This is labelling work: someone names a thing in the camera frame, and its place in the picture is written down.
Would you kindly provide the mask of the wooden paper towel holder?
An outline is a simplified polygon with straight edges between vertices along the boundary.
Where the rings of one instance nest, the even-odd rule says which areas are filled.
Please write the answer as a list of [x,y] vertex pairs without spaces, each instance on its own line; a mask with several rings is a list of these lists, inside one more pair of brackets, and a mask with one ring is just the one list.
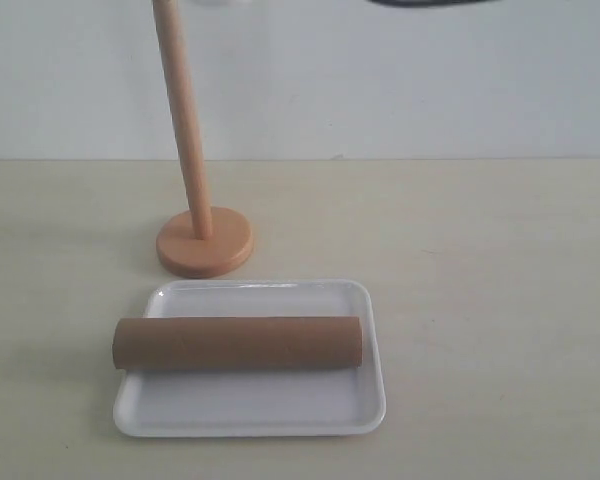
[[229,273],[249,258],[254,235],[241,213],[211,205],[186,44],[176,1],[154,1],[153,18],[188,209],[156,238],[161,265],[184,278]]

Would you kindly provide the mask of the brown cardboard tube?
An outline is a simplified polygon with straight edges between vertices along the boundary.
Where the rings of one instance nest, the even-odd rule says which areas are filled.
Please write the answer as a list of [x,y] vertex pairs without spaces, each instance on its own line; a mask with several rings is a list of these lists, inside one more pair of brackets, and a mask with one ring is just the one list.
[[320,371],[357,368],[357,316],[123,318],[112,359],[127,371]]

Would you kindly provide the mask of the white rectangular plastic tray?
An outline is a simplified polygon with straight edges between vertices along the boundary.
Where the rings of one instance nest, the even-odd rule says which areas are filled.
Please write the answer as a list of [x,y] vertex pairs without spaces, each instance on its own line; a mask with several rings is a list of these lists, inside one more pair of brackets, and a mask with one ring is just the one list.
[[126,373],[113,406],[132,437],[361,435],[386,414],[372,301],[361,284],[322,280],[178,280],[156,289],[145,316],[359,318],[363,358],[336,371]]

